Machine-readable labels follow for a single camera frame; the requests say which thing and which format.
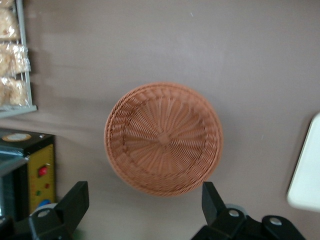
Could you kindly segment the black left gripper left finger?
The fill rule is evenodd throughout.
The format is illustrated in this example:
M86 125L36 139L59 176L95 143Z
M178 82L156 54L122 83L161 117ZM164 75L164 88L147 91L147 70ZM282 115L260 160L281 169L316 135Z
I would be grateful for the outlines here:
M33 240L72 240L90 205L87 181L77 182L55 206L33 212L28 224Z

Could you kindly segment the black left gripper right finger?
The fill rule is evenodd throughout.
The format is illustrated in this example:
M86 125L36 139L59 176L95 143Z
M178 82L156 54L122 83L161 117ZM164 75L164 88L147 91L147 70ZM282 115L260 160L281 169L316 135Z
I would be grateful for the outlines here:
M202 184L201 207L206 225L194 240L249 240L244 233L247 217L234 207L227 207L212 182Z

